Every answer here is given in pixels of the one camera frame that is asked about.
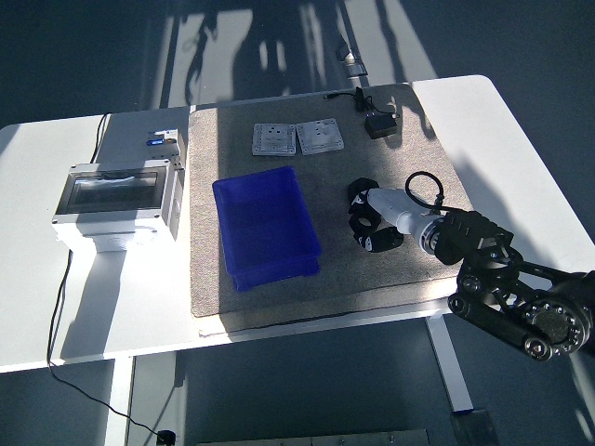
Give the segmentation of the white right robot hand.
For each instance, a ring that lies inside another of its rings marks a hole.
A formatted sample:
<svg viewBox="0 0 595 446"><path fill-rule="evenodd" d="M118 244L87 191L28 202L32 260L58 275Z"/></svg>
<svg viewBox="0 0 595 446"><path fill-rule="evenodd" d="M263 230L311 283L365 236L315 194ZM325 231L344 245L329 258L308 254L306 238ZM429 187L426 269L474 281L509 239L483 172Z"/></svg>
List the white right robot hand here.
<svg viewBox="0 0 595 446"><path fill-rule="evenodd" d="M415 203L404 190L371 188L357 192L350 204L354 240L367 252L399 247L405 235L433 255L442 217Z"/></svg>

